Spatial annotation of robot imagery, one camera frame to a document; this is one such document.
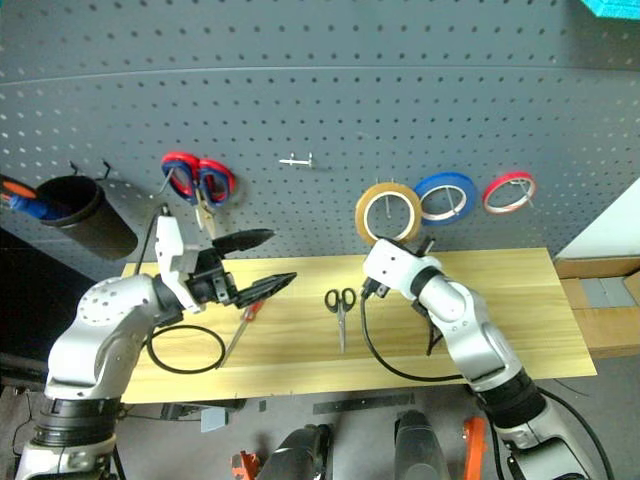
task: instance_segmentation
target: screwdriver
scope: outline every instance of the screwdriver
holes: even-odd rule
[[[264,304],[264,300],[261,300],[256,303],[252,303],[251,305],[249,305],[247,308],[244,309],[244,312],[242,312],[242,319],[240,321],[240,325],[238,326],[236,333],[233,335],[233,338],[231,339],[231,343],[229,344],[229,347],[227,347],[227,353],[224,356],[224,360],[220,364],[221,367],[223,367],[224,364],[227,363],[227,360],[229,359],[231,352],[236,347],[236,344],[238,343],[238,340],[240,340],[240,337],[244,333],[245,328],[247,328],[247,325],[249,323],[255,320],[256,314],[258,313],[258,310],[262,308],[263,304]]]

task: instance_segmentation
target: black cup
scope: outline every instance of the black cup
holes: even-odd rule
[[[39,195],[69,209],[56,220],[40,220],[56,227],[99,257],[115,260],[133,252],[138,238],[107,201],[104,190],[83,176],[58,177],[43,183]]]

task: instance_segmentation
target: white wall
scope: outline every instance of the white wall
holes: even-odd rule
[[[559,254],[562,258],[640,255],[640,179]]]

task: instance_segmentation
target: teal object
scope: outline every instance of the teal object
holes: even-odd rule
[[[596,17],[626,18],[640,20],[640,0],[582,0]]]

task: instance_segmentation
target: scissors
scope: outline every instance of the scissors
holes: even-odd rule
[[[162,172],[176,194],[196,207],[196,218],[215,238],[213,210],[227,202],[236,180],[225,165],[186,152],[169,152],[162,159]]]
[[[345,319],[347,312],[356,304],[356,292],[353,288],[345,288],[340,293],[333,288],[324,295],[324,304],[331,313],[335,313],[338,317],[338,326],[340,327],[340,353],[344,353],[346,343]]]

